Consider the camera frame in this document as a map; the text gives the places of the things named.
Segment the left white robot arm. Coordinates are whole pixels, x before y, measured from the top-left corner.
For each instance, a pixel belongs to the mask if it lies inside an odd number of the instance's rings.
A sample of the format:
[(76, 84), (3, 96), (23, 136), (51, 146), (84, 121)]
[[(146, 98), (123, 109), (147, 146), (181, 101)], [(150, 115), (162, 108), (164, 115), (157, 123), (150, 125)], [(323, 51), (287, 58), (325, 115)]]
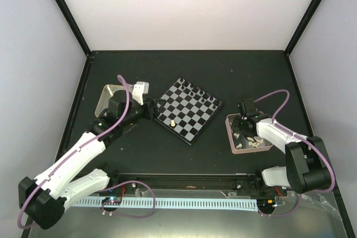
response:
[(119, 137), (124, 128), (140, 119), (156, 119), (165, 100), (135, 97), (117, 91), (108, 106), (90, 124), (77, 143), (50, 168), (34, 179), (23, 178), (18, 184), (20, 213), (26, 213), (44, 230), (53, 227), (66, 210), (96, 192), (115, 192), (122, 184), (119, 172), (106, 163), (86, 176), (76, 175)]

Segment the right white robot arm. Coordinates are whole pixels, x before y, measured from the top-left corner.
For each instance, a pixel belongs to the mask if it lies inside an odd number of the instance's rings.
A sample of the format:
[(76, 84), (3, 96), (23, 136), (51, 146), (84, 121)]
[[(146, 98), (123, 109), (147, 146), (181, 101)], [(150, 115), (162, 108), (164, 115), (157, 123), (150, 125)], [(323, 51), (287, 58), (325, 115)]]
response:
[(248, 142), (269, 142), (285, 155), (285, 166), (271, 167), (260, 172), (254, 180), (254, 190), (267, 195), (274, 186), (290, 188), (297, 193), (330, 192), (335, 187), (335, 175), (327, 158), (326, 149), (318, 137), (300, 135), (282, 126), (275, 119), (259, 111), (253, 99), (238, 104), (231, 130)]

